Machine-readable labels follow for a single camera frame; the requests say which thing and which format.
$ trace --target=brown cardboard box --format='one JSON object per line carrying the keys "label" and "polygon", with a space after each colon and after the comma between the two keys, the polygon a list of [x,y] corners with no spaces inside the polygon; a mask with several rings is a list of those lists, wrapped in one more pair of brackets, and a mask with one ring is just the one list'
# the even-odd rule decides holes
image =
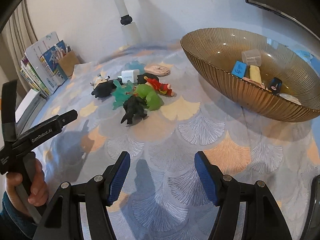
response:
{"label": "brown cardboard box", "polygon": [[67,77],[72,76],[75,65],[80,64],[74,51],[67,53],[61,60],[58,61]]}

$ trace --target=toy figure in red clothes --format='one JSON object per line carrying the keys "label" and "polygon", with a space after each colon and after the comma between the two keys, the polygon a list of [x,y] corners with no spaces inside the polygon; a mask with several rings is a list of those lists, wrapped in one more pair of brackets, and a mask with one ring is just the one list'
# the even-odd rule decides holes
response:
{"label": "toy figure in red clothes", "polygon": [[154,88],[154,90],[159,91],[159,93],[174,97],[176,95],[175,92],[172,91],[170,84],[162,84],[156,79],[151,79],[148,77],[144,77],[147,81],[147,85]]}

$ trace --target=metal screw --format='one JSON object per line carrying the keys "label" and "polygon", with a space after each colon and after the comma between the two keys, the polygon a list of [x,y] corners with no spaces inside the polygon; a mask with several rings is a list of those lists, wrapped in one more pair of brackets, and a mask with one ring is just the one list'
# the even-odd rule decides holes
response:
{"label": "metal screw", "polygon": [[264,187],[266,185],[262,180],[258,180],[257,184],[259,187]]}
{"label": "metal screw", "polygon": [[67,187],[69,187],[69,183],[64,182],[64,183],[61,184],[61,187],[62,188],[67,188]]}
{"label": "metal screw", "polygon": [[99,182],[102,181],[103,177],[101,175],[97,175],[94,177],[94,181]]}
{"label": "metal screw", "polygon": [[232,177],[230,175],[223,175],[223,179],[225,181],[231,181],[232,180]]}

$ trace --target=green toy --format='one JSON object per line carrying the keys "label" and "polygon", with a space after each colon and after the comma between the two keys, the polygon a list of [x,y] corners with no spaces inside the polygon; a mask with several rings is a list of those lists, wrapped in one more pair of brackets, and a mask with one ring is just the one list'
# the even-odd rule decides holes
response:
{"label": "green toy", "polygon": [[117,87],[114,92],[111,93],[115,97],[113,102],[113,110],[116,110],[118,107],[123,106],[124,102],[129,99],[133,94],[133,84],[128,81],[127,84],[121,85],[118,80],[114,80],[113,83]]}
{"label": "green toy", "polygon": [[142,99],[146,100],[147,107],[150,111],[158,110],[163,105],[163,101],[156,91],[146,84],[138,85],[135,93]]}

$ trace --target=lamp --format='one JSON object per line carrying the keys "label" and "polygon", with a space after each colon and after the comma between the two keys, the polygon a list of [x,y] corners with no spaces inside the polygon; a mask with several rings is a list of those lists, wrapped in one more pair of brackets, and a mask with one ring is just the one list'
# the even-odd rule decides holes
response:
{"label": "lamp", "polygon": [[124,0],[114,0],[118,8],[122,24],[121,28],[124,33],[125,39],[128,45],[134,45],[141,42],[141,36],[137,25],[132,21],[132,17],[129,15]]}

